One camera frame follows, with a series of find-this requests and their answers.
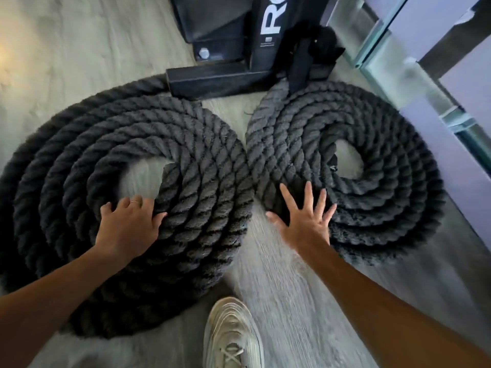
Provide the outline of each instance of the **thick braided rope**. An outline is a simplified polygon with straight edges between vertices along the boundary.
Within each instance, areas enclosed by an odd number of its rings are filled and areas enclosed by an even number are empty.
[[[359,179],[332,170],[335,141],[359,152]],[[288,82],[271,88],[246,134],[257,196],[288,220],[278,186],[285,183],[303,203],[304,183],[326,188],[338,204],[331,243],[351,263],[376,264],[426,241],[444,205],[443,183],[426,144],[392,106],[342,82],[312,81],[288,95]]]
[[[253,198],[236,134],[196,103],[164,93],[154,76],[61,111],[12,156],[0,178],[0,274],[14,291],[77,258],[97,233],[99,207],[141,158],[164,169],[159,239],[107,280],[67,329],[110,338],[154,327],[217,283],[241,243]]]

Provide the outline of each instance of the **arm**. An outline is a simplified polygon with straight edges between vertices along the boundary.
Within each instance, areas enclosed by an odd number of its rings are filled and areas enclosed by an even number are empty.
[[[342,260],[329,245],[326,191],[314,210],[312,185],[305,185],[299,210],[285,185],[290,226],[274,213],[267,216],[283,240],[304,259],[338,301],[381,368],[490,367],[491,359],[460,335],[403,302]]]
[[[27,367],[80,303],[153,244],[166,213],[152,218],[153,200],[132,201],[101,207],[95,245],[82,256],[0,297],[0,366]]]

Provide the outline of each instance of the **silver bolt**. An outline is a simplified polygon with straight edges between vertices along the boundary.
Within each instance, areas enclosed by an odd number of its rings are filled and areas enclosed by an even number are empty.
[[[202,59],[208,59],[208,58],[210,58],[210,51],[208,50],[208,48],[201,48],[199,50],[199,56]]]

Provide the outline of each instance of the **person's right arm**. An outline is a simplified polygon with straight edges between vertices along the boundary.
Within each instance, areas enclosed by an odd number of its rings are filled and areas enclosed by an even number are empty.
[[[481,349],[403,302],[342,260],[329,245],[323,190],[313,208],[312,185],[305,185],[299,210],[288,189],[281,192],[290,210],[290,226],[274,213],[267,216],[283,240],[316,272],[381,368],[491,367]]]

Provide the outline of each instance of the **floor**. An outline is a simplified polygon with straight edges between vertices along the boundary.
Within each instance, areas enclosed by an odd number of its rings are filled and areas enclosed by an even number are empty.
[[[0,166],[27,135],[81,99],[169,67],[193,64],[168,0],[0,0]],[[340,60],[332,79],[370,87]],[[205,101],[244,140],[263,94]],[[340,173],[356,165],[341,144]],[[121,192],[155,194],[162,160],[135,165]],[[397,264],[359,270],[491,354],[491,256],[449,201],[439,232]],[[262,334],[268,367],[376,367],[339,306],[282,243],[255,204],[222,284],[155,330],[113,340],[56,335],[32,367],[198,367],[214,301],[236,294]]]

